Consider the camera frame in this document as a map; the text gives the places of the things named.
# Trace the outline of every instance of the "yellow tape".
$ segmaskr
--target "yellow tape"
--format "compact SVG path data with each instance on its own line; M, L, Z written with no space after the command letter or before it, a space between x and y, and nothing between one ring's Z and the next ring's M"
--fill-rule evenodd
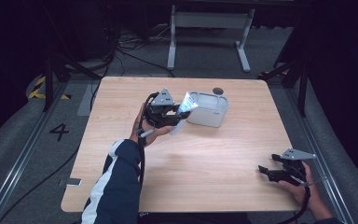
M46 99L46 94L38 93L40 87L45 82L46 77L45 75L41 75L40 78L37 80L36 84L34 85L34 89L32 90L31 94L28 96L29 99L31 98L38 98L38 99ZM72 98L72 95L64 94L61 99L63 100L70 100Z

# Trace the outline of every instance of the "metal rail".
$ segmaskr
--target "metal rail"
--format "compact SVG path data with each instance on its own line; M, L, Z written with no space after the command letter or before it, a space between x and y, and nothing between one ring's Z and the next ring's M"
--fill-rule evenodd
M336 210L337 218L345 223L354 223L350 211L348 210L348 207L345 204L344 199L342 198L341 193L338 190L337 183L332 176L330 169L327 166L327 163L324 159L324 155L319 148L318 143L316 142L312 129L310 128L307 119L303 118L297 109L297 99L295 91L293 89L285 89L285 93L287 98L289 99L291 107L294 109L294 111L296 111L296 118L298 120L298 123L301 125L304 134L307 137L308 143L310 144L311 153L316 154L316 156L318 157L318 159L315 160L315 163L319 174L321 176L327 177L324 180L324 187L326 188L330 200Z
M54 99L60 99L66 89L67 83L59 83L57 84L57 89L54 94ZM36 123L34 130L32 131L30 137L27 140L24 148L20 156L17 158L13 167L7 174L7 178L5 179L4 184L0 188L0 215L5 208L8 198L16 187L17 183L20 180L22 172L25 170L25 167L30 160L32 154L34 153L34 149L36 144L39 141L40 134L42 133L45 125L50 118L52 112L54 111L55 106L59 101L55 100L52 102L49 110L44 112Z

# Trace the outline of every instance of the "person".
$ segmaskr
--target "person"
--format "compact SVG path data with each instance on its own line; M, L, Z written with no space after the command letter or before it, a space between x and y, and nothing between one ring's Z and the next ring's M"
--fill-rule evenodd
M85 204L81 218L77 223L82 224L152 224L152 223L185 223L185 224L214 224L219 223L251 223L246 213L225 214L147 214L138 213L141 186L138 181L140 174L139 163L141 155L138 146L137 129L141 120L141 110L134 121L131 135L128 139L116 141L109 150L103 167L103 174L94 185ZM146 120L144 130L153 129ZM169 133L172 126L155 129L146 138L145 147L152 144L159 136ZM314 183L310 167L304 162L309 183ZM278 183L282 188L293 194L299 204L302 204L305 189L285 181ZM315 185L310 186L309 211L315 218L315 224L341 223L333 217L324 204Z

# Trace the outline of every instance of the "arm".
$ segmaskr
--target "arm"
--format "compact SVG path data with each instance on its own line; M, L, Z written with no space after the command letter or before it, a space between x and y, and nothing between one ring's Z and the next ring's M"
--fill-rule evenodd
M141 194L138 182L141 155L136 135L140 117L141 111L134 122L130 138L115 142L110 149L103 174L91 191L79 223L136 223ZM143 122L143 127L145 130L152 128L147 121ZM146 145L149 146L158 136L171 129L170 126L156 129L146 137Z
M312 173L310 171L310 167L303 162L306 173L307 173L307 181L310 183L310 201L308 203L308 209L312 213L315 218L315 224L336 224L340 223L337 221L330 210L324 204L321 195L319 194L319 190L314 185L314 180L312 178ZM286 181L279 181L279 185L281 185L284 189L288 190L293 194L296 201L300 204L303 203L305 189L303 186L294 186Z

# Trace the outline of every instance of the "wrist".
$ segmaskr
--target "wrist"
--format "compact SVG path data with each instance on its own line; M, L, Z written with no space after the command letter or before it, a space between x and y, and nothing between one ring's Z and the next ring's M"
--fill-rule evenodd
M310 202L308 208L316 221L333 217L330 210L326 207L326 205L322 201Z
M134 141L136 144L138 144L138 136L131 135L129 139Z

